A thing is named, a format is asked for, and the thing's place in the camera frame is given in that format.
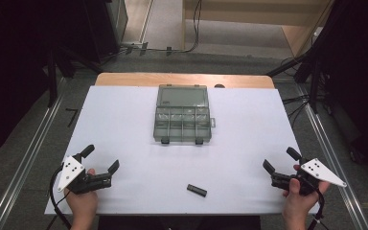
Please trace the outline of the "person's right hand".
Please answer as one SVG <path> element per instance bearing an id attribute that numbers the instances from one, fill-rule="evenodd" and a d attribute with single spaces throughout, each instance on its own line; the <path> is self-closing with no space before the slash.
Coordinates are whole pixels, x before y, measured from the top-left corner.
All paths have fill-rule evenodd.
<path id="1" fill-rule="evenodd" d="M 309 195 L 300 195 L 300 181 L 291 178 L 289 188 L 283 191 L 283 197 L 286 199 L 282 217 L 286 222 L 306 222 L 309 210 L 319 200 L 319 194 L 313 192 Z"/>

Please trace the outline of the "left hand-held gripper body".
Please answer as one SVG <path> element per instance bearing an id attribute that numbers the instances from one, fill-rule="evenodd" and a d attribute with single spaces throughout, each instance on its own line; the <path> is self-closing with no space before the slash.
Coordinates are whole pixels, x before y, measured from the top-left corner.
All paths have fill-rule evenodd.
<path id="1" fill-rule="evenodd" d="M 88 174 L 81 163 L 82 156 L 67 155 L 61 167 L 61 176 L 57 184 L 57 191 L 68 189 L 76 195 L 97 191 L 111 186 L 112 172 L 102 174 Z"/>

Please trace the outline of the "aluminium floor rail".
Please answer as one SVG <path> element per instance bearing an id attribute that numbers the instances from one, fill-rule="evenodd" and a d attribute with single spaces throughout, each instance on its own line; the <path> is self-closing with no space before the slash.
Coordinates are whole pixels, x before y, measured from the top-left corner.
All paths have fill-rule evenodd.
<path id="1" fill-rule="evenodd" d="M 346 173 L 342 169 L 342 165 L 340 164 L 330 138 L 325 128 L 323 127 L 320 116 L 318 114 L 315 114 L 313 109 L 309 105 L 305 108 L 305 110 L 310 119 L 311 126 L 318 139 L 322 152 L 325 155 L 328 166 L 347 184 L 346 187 L 339 187 L 338 190 L 341 194 L 342 200 L 345 204 L 345 207 L 347 208 L 355 229 L 368 230 L 368 220 L 364 215 L 362 207 L 357 199 L 357 196 L 351 186 L 350 181 L 346 176 Z"/>
<path id="2" fill-rule="evenodd" d="M 32 168 L 32 165 L 39 153 L 40 147 L 47 135 L 47 132 L 54 121 L 58 109 L 62 103 L 63 96 L 59 96 L 55 99 L 53 105 L 47 108 L 45 114 L 39 123 L 39 126 L 34 133 L 34 137 L 28 145 L 28 148 L 11 179 L 11 183 L 3 193 L 0 199 L 0 230 L 3 229 L 12 208 L 21 192 L 21 189 L 26 181 L 26 178 Z"/>

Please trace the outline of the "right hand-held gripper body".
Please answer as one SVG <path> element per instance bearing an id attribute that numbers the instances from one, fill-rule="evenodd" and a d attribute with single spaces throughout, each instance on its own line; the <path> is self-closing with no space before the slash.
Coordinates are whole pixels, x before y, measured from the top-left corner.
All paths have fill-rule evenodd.
<path id="1" fill-rule="evenodd" d="M 326 181 L 339 187 L 346 187 L 347 183 L 340 179 L 328 167 L 326 167 L 317 158 L 300 160 L 299 169 L 296 174 L 286 175 L 278 173 L 273 167 L 270 167 L 271 185 L 273 187 L 289 190 L 289 182 L 292 178 L 300 182 L 299 194 L 307 196 L 319 188 L 320 181 Z"/>

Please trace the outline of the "person's dark lap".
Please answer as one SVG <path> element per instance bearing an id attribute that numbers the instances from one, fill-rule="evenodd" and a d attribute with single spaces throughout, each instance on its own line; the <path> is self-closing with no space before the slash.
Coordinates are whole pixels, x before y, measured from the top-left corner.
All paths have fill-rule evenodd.
<path id="1" fill-rule="evenodd" d="M 259 216 L 101 216 L 98 230 L 261 230 Z"/>

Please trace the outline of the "black metal stand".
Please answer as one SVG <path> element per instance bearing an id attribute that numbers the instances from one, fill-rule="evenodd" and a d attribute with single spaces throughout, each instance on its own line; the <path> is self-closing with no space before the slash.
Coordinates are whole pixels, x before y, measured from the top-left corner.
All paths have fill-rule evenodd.
<path id="1" fill-rule="evenodd" d="M 308 103 L 314 113 L 317 113 L 317 93 L 321 76 L 321 64 L 326 59 L 326 46 L 331 44 L 333 38 L 336 38 L 337 26 L 342 23 L 343 14 L 353 2 L 354 0 L 335 0 L 322 32 L 311 47 L 303 55 L 295 57 L 266 73 L 267 76 L 273 78 L 299 64 L 293 79 L 296 83 L 303 83 L 308 77 L 311 77 Z"/>
<path id="2" fill-rule="evenodd" d="M 63 77 L 73 78 L 76 73 L 76 67 L 72 64 L 73 60 L 97 74 L 103 72 L 103 69 L 99 65 L 82 57 L 81 55 L 67 48 L 66 46 L 52 45 L 49 48 L 47 54 L 49 107 L 52 107 L 58 98 L 57 70 L 60 71 Z"/>

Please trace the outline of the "dark cabinet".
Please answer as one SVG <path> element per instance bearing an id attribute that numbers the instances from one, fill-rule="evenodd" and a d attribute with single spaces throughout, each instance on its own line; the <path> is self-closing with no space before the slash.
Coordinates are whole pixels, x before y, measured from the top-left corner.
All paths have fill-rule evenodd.
<path id="1" fill-rule="evenodd" d="M 101 62 L 120 51 L 128 16 L 125 0 L 83 0 L 94 42 L 93 60 Z"/>

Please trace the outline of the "light wooden furniture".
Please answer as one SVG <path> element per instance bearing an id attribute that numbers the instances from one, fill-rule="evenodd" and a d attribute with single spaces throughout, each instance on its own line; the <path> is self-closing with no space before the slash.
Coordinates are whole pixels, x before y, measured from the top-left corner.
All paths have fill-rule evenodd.
<path id="1" fill-rule="evenodd" d="M 311 36 L 323 26 L 335 0 L 202 0 L 208 21 L 280 25 L 295 57 L 303 55 Z"/>

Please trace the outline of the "grey transparent compartment box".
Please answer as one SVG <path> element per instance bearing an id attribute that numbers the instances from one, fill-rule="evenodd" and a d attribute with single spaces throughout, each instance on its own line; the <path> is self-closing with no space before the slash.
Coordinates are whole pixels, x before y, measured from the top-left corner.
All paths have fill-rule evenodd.
<path id="1" fill-rule="evenodd" d="M 212 127 L 205 85 L 159 86 L 153 126 L 156 142 L 203 145 L 210 142 Z"/>

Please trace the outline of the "white table board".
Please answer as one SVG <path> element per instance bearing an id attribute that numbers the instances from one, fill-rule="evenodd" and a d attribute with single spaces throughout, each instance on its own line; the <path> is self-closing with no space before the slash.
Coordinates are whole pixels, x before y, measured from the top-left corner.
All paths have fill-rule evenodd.
<path id="1" fill-rule="evenodd" d="M 82 164 L 98 173 L 116 160 L 112 185 L 98 192 L 101 215 L 262 215 L 281 212 L 281 190 L 263 167 L 292 174 L 296 147 L 282 100 L 275 89 L 211 88 L 216 121 L 202 146 L 153 138 L 154 87 L 93 86 L 89 89 L 67 154 L 88 145 Z M 192 184 L 203 197 L 187 190 Z"/>

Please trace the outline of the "wooden table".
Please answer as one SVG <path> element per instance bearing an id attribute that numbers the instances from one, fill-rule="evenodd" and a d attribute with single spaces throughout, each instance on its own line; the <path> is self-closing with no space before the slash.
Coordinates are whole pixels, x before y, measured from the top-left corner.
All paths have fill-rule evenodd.
<path id="1" fill-rule="evenodd" d="M 158 86 L 206 85 L 225 88 L 264 88 L 273 89 L 274 83 L 269 76 L 253 75 L 215 75 L 215 74 L 179 74 L 179 73 L 101 73 L 96 79 L 96 86 Z"/>

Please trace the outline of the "small black rectangular stick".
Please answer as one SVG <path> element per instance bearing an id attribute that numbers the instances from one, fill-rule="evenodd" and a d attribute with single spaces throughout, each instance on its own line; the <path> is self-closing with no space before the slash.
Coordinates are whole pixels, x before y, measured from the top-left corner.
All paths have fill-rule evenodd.
<path id="1" fill-rule="evenodd" d="M 190 192 L 193 192 L 193 193 L 195 193 L 199 196 L 203 196 L 203 197 L 207 196 L 207 191 L 206 190 L 198 188 L 197 186 L 194 186 L 192 184 L 188 184 L 187 190 L 190 191 Z"/>

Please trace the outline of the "person's left hand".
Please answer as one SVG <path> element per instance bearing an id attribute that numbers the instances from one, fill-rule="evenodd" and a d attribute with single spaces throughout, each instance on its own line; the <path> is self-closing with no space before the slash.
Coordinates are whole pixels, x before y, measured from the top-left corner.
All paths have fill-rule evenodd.
<path id="1" fill-rule="evenodd" d="M 73 214 L 73 223 L 93 223 L 98 209 L 98 195 L 95 191 L 76 195 L 64 190 L 66 201 Z"/>

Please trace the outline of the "black angled floor bracket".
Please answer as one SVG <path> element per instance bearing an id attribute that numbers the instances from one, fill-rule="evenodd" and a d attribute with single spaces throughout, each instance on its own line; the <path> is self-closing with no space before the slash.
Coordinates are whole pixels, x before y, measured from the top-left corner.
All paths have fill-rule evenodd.
<path id="1" fill-rule="evenodd" d="M 71 127 L 79 113 L 79 110 L 77 108 L 65 108 L 65 111 L 72 113 L 71 119 L 67 125 L 67 127 Z"/>

